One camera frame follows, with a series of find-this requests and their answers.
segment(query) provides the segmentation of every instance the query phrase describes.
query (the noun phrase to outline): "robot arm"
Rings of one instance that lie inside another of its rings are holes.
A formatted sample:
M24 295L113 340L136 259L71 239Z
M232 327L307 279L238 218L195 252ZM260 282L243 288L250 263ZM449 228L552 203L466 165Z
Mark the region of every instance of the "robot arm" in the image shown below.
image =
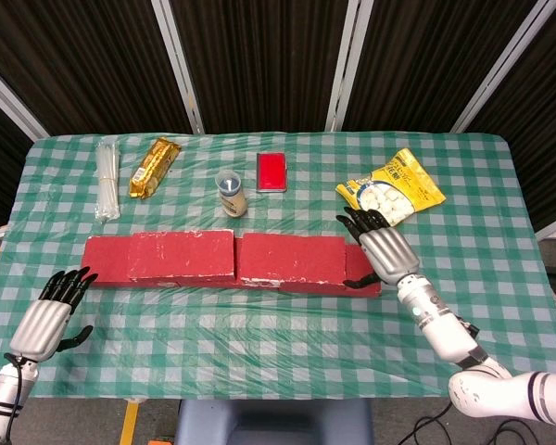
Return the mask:
M12 337L11 353L5 354L10 364L0 370L0 444L10 443L12 421L19 416L39 377L38 363L56 352L79 346L91 334L93 327L86 326L78 336L62 340L70 316L97 277L94 273L83 279L88 271L85 267L52 276Z
M418 274L420 262L404 237L376 210L345 208L351 220L337 219L362 247L375 272L347 286L376 280L398 287L398 299L446 362L461 371L449 380L455 407L471 417L511 415L556 425L556 375L529 373L512 377L489 357L461 321L438 296L432 283Z

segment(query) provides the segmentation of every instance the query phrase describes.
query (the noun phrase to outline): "red card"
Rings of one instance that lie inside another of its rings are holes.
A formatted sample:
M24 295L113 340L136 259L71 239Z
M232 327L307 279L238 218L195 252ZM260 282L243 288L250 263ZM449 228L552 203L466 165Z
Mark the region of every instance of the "red card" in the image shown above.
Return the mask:
M258 153L258 191L286 191L286 156L284 153Z

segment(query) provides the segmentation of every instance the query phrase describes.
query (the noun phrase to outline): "yellow snack bag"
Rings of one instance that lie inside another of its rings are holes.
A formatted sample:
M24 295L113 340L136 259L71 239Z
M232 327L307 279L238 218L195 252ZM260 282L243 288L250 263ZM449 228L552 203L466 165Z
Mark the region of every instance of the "yellow snack bag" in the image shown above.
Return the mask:
M362 179L351 179L335 190L351 208L379 210L391 225L446 198L408 148Z
M145 199L155 193L181 149L164 137L157 139L130 179L130 196Z

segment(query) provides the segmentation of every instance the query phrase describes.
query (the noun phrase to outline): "plastic tablecloth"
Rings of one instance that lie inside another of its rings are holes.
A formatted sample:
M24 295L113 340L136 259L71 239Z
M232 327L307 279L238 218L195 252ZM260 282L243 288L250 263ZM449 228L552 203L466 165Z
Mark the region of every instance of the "plastic tablecloth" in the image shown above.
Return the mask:
M26 161L0 256L0 366L47 278L77 268L89 235L230 228L345 235L335 186L408 146L447 196L399 225L422 272L480 329L486 351L516 373L556 372L556 310L507 144L488 134L250 133L167 136L183 146L157 193L128 182L159 134L58 136ZM120 144L120 209L95 221L98 141ZM288 190L255 191L256 155L283 151ZM226 216L214 175L244 178L249 203ZM67 333L95 330L41 366L33 395L305 399L447 393L441 362L397 300L268 290L90 289Z

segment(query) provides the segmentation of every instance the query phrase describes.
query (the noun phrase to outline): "bundle of zip ties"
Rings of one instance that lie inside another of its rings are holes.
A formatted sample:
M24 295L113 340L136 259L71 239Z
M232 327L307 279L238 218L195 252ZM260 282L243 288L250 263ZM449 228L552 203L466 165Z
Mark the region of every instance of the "bundle of zip ties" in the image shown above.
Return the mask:
M120 217L120 206L118 205L119 168L120 151L118 143L99 142L96 147L96 172L99 178L99 191L95 217L102 223Z

